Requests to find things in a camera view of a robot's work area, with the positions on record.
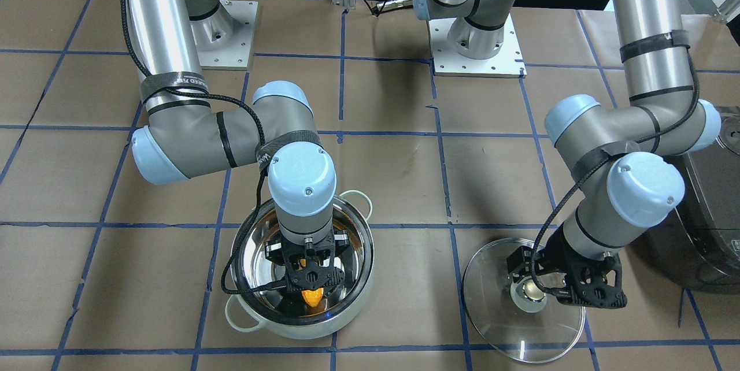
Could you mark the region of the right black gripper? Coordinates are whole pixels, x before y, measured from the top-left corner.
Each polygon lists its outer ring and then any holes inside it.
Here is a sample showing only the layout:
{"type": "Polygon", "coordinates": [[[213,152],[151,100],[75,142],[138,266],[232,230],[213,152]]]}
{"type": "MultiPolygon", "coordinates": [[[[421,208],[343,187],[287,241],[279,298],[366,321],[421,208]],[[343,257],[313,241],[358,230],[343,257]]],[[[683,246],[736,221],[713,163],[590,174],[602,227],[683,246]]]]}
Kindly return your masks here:
{"type": "Polygon", "coordinates": [[[320,241],[295,244],[277,230],[265,244],[265,256],[275,265],[291,266],[294,270],[302,266],[301,261],[314,261],[321,268],[335,268],[335,258],[349,248],[349,231],[331,231],[320,241]]]}

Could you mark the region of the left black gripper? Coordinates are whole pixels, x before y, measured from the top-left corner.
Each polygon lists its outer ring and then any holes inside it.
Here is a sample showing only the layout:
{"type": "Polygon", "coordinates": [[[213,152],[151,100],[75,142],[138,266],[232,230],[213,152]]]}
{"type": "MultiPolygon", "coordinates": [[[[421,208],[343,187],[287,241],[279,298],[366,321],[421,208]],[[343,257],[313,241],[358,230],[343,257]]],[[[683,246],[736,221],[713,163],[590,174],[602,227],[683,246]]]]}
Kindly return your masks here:
{"type": "Polygon", "coordinates": [[[574,285],[566,264],[567,250],[562,227],[550,236],[543,249],[539,250],[538,247],[536,243],[523,244],[507,257],[507,271],[515,282],[529,278],[533,279],[536,287],[542,291],[573,290],[574,285]],[[540,277],[548,273],[565,273],[565,278],[562,279],[563,286],[544,285],[540,277]]]}

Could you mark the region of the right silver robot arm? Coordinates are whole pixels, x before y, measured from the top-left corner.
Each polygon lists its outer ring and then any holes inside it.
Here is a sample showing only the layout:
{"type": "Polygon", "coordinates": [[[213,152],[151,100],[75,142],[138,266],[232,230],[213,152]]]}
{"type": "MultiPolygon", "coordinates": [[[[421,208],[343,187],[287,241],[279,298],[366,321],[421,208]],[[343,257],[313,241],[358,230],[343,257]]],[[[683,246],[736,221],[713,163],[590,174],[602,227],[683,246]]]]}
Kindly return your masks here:
{"type": "Polygon", "coordinates": [[[230,31],[221,0],[121,0],[124,37],[141,76],[149,123],[132,137],[138,170],[153,184],[259,164],[268,171],[280,231],[299,246],[332,237],[335,166],[298,85],[273,81],[248,109],[212,111],[197,49],[230,31]],[[195,19],[215,29],[194,34],[195,19]]]}

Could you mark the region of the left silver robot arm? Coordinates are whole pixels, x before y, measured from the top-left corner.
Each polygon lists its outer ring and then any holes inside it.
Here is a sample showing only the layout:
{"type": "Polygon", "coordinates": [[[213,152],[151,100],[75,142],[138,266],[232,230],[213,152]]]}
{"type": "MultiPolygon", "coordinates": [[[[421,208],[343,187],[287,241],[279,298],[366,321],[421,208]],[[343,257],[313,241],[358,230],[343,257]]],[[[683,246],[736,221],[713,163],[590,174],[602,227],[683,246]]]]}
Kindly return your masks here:
{"type": "MultiPolygon", "coordinates": [[[[447,49],[469,60],[490,60],[505,44],[515,0],[414,0],[419,19],[453,20],[447,49]]],[[[616,265],[618,251],[663,221],[681,202],[685,184],[666,155],[708,146],[720,117],[700,100],[678,0],[613,0],[619,55],[629,106],[606,109],[589,95],[571,95],[545,116],[545,128],[584,200],[530,258],[566,272],[567,290],[579,269],[597,278],[616,265]]]]}

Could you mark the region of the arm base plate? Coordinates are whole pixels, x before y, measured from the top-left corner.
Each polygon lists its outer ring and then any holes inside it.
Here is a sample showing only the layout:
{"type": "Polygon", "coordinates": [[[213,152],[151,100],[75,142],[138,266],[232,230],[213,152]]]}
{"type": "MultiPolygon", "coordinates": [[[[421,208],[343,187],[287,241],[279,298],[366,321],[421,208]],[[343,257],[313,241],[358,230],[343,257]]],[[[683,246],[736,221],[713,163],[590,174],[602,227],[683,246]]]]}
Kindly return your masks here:
{"type": "Polygon", "coordinates": [[[222,0],[211,16],[190,21],[201,68],[248,71],[259,12],[256,1],[222,0]]]}
{"type": "Polygon", "coordinates": [[[465,18],[428,22],[434,73],[438,76],[523,78],[525,61],[511,16],[502,28],[484,31],[465,18]]]}

